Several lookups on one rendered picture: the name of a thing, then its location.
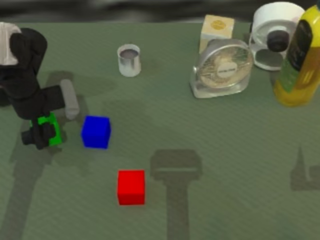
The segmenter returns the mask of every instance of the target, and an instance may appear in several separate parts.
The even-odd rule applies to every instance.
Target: black label
[[[291,66],[300,71],[312,42],[313,34],[309,23],[300,20],[292,37],[287,52],[287,59]]]

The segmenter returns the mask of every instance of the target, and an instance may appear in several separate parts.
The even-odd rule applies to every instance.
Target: mustard bottle
[[[285,106],[307,104],[320,83],[320,0],[301,16],[273,91]]]

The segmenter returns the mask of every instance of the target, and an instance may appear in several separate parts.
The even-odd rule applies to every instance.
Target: dark background
[[[251,21],[270,0],[1,0],[3,22],[201,22],[205,14]],[[294,0],[307,9],[315,0]]]

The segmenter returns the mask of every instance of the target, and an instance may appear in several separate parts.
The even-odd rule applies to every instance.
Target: red cube
[[[144,170],[118,171],[116,193],[120,205],[144,205],[145,188]]]

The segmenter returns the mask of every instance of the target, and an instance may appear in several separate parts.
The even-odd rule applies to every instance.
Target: yellow logo
[[[211,27],[215,30],[222,30],[226,27],[226,24],[221,20],[215,20],[211,23]]]

